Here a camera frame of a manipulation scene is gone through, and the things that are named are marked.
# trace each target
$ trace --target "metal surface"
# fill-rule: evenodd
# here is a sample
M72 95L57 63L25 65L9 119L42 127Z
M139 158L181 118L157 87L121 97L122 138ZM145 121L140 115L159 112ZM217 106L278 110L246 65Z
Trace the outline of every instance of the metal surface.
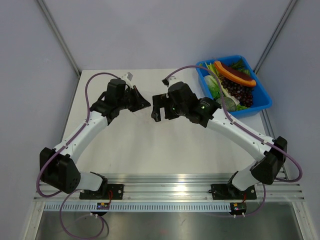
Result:
M64 38L62 37L57 24L55 23L54 18L52 17L46 3L44 0L35 0L37 5L39 6L40 10L42 11L49 27L51 28L53 34L55 35L59 45L61 46L66 58L68 59L69 63L71 64L75 74L77 75L78 78L80 78L81 75L81 70L79 69L74 57L72 56Z
M279 23L277 24L268 44L266 45L256 67L254 68L254 73L257 74L262 66L262 64L264 63L266 57L268 56L271 48L273 47L275 41L277 40L281 30L283 29L284 25L286 24L290 14L292 13L293 9L295 8L296 4L297 4L298 0L290 0L288 6L286 7Z
M111 184L124 184L122 200L114 202L230 202L222 200L213 200L208 192L211 184L226 183L231 174L172 174L172 175L125 175L125 174L103 174L108 178ZM45 183L41 184L41 189L45 194L51 194L56 191L55 188ZM263 188L261 184L255 186L257 200L259 202L263 197ZM79 202L79 192L75 192L69 198L69 202ZM60 193L50 198L50 201L62 202L67 196ZM46 201L37 193L34 196L35 201ZM267 202L303 202L304 195L298 183L274 182L266 186Z
M295 212L295 216L297 218L297 221L300 226L300 230L303 236L303 239L305 240L315 240L316 234L315 234L315 227L313 226L311 222L311 218L309 215L309 212L306 207L305 202L293 202L293 209Z
M230 212L226 202L113 202L108 210L98 209L96 202L66 202L64 212ZM61 202L46 202L44 211L57 212Z
M248 204L248 211L257 207ZM87 217L74 222L81 212L64 212L68 230L80 237L95 235L100 221ZM290 204L267 203L260 213L236 218L228 213L109 212L103 217L109 226L99 239L107 240L302 240ZM58 212L44 212L37 240L69 240L61 229Z
M25 235L23 237L24 240L34 240L36 238L36 234L45 207L44 202L34 202L33 205L33 211L30 216L27 231L25 232Z

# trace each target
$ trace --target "black motor joint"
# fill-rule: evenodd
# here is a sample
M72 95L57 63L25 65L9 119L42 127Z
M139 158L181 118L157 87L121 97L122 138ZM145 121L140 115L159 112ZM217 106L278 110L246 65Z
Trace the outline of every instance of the black motor joint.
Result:
M142 97L136 86L130 88L124 80L116 78L111 79L106 91L91 106L90 111L101 113L110 124L121 110L136 112L150 106L151 104Z
M152 97L153 110L151 117L161 121L160 109L164 108L165 119L175 119L184 116L194 124L207 127L208 121L213 119L214 112L221 106L213 99L204 97L198 99L188 84L179 81L168 88L168 92Z

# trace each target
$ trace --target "cable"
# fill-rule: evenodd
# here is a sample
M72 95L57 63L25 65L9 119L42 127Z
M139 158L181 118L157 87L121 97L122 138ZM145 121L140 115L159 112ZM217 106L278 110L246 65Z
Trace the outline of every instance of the cable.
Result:
M68 198L69 198L72 194L74 194L76 191L78 191L78 190L75 190L75 191L73 191L72 193L70 193L68 196L66 196L66 198L63 200L63 202L62 202L62 204L61 204L61 206L60 206L60 209L59 209L59 220L60 220L61 227L62 227L62 229L64 230L64 232L65 232L66 234L68 234L68 235L69 235L70 237L72 237L72 238L80 239L80 240L94 240L94 239L98 238L98 237L102 234L102 232L103 232L103 230L104 230L104 228L105 228L105 224L106 224L106 226L108 226L106 220L105 220L103 217L101 217L101 216L99 216L99 215L97 215L97 214L95 215L96 218L99 218L99 219L101 220L102 227L101 227L101 230L98 232L97 235L91 236L91 237L79 237L79 236L73 235L71 232L69 232L69 231L67 230L67 228L66 228L65 225L64 225L64 222L62 221L62 209L63 209L63 207L64 207L64 204L66 203L66 201L68 200Z
M85 96L85 103L86 103L86 119L85 119L85 123L84 123L84 124L80 127L80 129L69 139L69 141L66 142L65 146L63 146L63 147L61 147L59 150L57 150L56 153L53 154L52 157L50 157L50 158L48 159L48 161L43 165L43 167L41 168L41 170L40 170L40 172L39 172L39 174L38 174L38 176L37 176L36 185L35 185L35 186L36 186L36 191L37 191L37 193L38 193L41 197L43 197L43 198L51 198L51 197L56 196L57 194L59 194L59 193L62 192L61 190L59 190L59 191L57 191L57 192L55 192L55 193L53 193L53 194L50 194L50 195L44 194L44 193L41 191L41 189L40 189L40 179L41 179L41 176L42 176L42 174L44 173L45 169L46 169L46 168L48 167L48 165L52 162L52 160L53 160L59 153L61 153L61 152L81 133L81 131L87 126L87 122L89 121L89 118L90 118L90 104L89 104L89 98L88 98L88 86L89 86L89 83L91 82L91 80L92 80L93 78L99 76L99 75L110 75L110 76L112 76L112 77L114 77L114 78L117 78L117 79L119 78L118 76L116 76L116 75L114 75L114 74L112 74L112 73L109 73L109 72L99 72L99 73L96 73L96 74L92 75L92 76L89 78L89 80L88 80L88 82L86 83L85 88L84 88L84 96ZM63 208L65 202L67 201L67 199L68 199L74 192L76 192L76 191L77 191L77 190L75 190L75 191L73 191L72 193L70 193L70 194L63 200L63 202L62 202L62 204L61 204L61 207L60 207L60 210L59 210L59 219L60 219L60 224L61 224L62 229L65 231L66 234L68 234L68 235L69 235L70 237L72 237L72 238L81 239L81 240L94 240L94 239L96 239L97 237L99 237L99 236L101 235L101 233L102 233L103 230L104 230L104 226L106 225L106 226L107 226L107 231L108 231L108 232L107 232L107 236L108 236L108 234L109 234L109 226L108 226L106 220L105 220L103 217L98 216L98 215L96 215L96 217L98 217L98 218L101 220L102 227L101 227L100 232L99 232L97 235L95 235L95 236L92 236L92 237L78 237L78 236L73 235L72 233L70 233L70 232L67 230L67 228L65 227L65 225L64 225L64 223L63 223L63 221L62 221L62 208ZM84 215L84 216L76 219L76 221L78 221L79 219L82 219L82 218L84 218L84 217L86 217L86 215Z
M249 216L254 216L256 215L258 212L261 211L262 207L265 205L266 203L266 197L267 197L267 191L266 191L266 186L262 183L263 186L263 199L261 204L258 206L258 208L246 215L237 215L235 216L236 218L243 218L244 216L249 217ZM220 217L220 218L234 218L234 216L232 215L218 215L218 214L210 214L210 216L215 216L215 217Z
M50 157L48 159L48 161L43 165L43 167L41 168L37 178L36 178L36 184L35 184L35 187L36 187L36 191L37 193L43 197L43 198L51 198L53 196L56 196L57 194L61 193L62 191L59 190L53 194L50 194L50 195L46 195L44 194L41 189L40 189L40 179L41 179L41 176L42 174L44 173L45 169L47 168L47 166L52 162L53 159L55 159L55 157L61 153L80 133L81 131L87 126L87 122L89 121L89 118L90 118L90 105L89 105L89 98L88 98L88 86L89 86L89 83L91 82L92 79L94 79L95 77L99 76L99 75L110 75L114 78L119 78L118 76L112 74L112 73L109 73L109 72L99 72L99 73L96 73L94 75L92 75L89 80L87 81L86 85L85 85L85 88L84 88L84 96L85 96L85 103L86 103L86 119L85 119L85 123L80 127L80 129L70 138L69 141L66 142L65 146L61 147L59 150L56 151L55 154L52 155L52 157Z
M222 91L222 87L221 87L221 84L220 84L220 80L218 78L218 76L212 72L211 70L203 67L203 66L197 66L197 65L188 65L188 66L183 66L175 71L173 71L172 73L170 73L165 79L169 79L172 75L176 74L177 72L183 70L183 69L189 69L189 68L198 68L198 69L203 69L203 70L206 70L208 73L210 73L215 79L216 79L216 82L218 83L218 86L219 86L219 92L220 92L220 96L223 96L223 91ZM264 140L262 138L260 138L259 136L255 135L253 132L249 131L248 129L246 129L245 127L243 127L241 124L237 123L236 121L234 122L234 120L230 117L228 111L227 111L227 107L226 107L226 103L225 103L225 99L224 97L221 98L221 102L222 102L222 109L224 111L224 114L225 116L228 118L228 120L234 125L236 125L238 128L240 128L241 130L243 130L245 133L249 134L251 137L257 139L258 141L264 143ZM297 178L295 179L291 179L291 180L287 180L287 179L281 179L281 178L275 178L276 180L280 181L280 182L286 182L286 183L295 183L297 181L299 181L302 176L303 176L303 171L302 171L302 168L301 166L299 165L299 163L292 157L290 156L288 153L286 153L285 151L283 151L282 149L280 149L279 147L273 145L272 143L270 142L266 142L265 143L266 145L268 145L269 147L277 150L278 152L280 152L281 154L285 155L288 159L290 159L290 161L298 168L298 171L299 171L299 175Z
M111 190L109 190L109 191L108 191L108 196L109 196L109 203L108 203L108 205L110 206L111 200L112 200L112 198L114 197L114 193L113 193Z
M73 226L74 224L76 224L77 222L79 222L81 219L85 219L87 217L92 217L90 214L85 214L85 215L82 215L80 217L78 217L76 220L74 220L72 223L70 223L68 226L64 226L66 229L68 229L69 227ZM107 235L109 234L109 225L107 223L107 221L104 219L104 224L106 225L106 229L107 229ZM53 231L51 229L51 231L54 233L54 234L58 234L58 233L61 233L61 232L64 232L65 230L62 228L61 230L58 230L58 231Z
M243 201L241 202L242 204L247 200L247 194L245 193L243 196Z

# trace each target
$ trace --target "black joint housing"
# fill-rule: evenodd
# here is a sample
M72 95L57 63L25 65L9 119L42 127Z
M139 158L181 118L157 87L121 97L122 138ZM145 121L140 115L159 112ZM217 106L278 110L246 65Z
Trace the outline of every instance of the black joint housing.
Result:
M120 78L111 79L105 92L92 104L90 111L96 111L106 117L108 125L119 116L120 111L129 109L131 112L150 107L151 104L139 93L136 86L127 87Z
M56 153L55 149L45 147L40 152L40 169ZM74 161L69 154L58 154L44 170L41 180L67 194L76 190L81 179Z
M287 152L288 142L283 137L279 136L273 145ZM255 179L263 184L271 185L285 161L286 156L284 154L271 148L270 151L265 152L265 157L260 162L257 162L250 171Z
M151 117L156 122L161 121L160 109L164 108L165 119L171 120L184 116L190 122L200 124L205 128L208 121L213 119L214 112L221 107L211 98L198 99L188 84L182 81L171 85L167 94L154 95L152 101Z

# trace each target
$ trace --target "black mounting bracket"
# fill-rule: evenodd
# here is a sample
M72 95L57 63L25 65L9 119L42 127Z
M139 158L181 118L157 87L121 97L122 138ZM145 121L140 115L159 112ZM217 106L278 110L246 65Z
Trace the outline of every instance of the black mounting bracket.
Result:
M248 187L245 191L240 191L237 195L232 195L229 191L227 183L211 184L211 189L208 191L212 194L213 200L256 200L257 194L255 186Z
M108 179L100 174L94 173L102 178L102 183L97 191L84 190L80 193L81 200L110 200L109 195L112 192L112 200L122 200L124 196L123 184L109 184Z

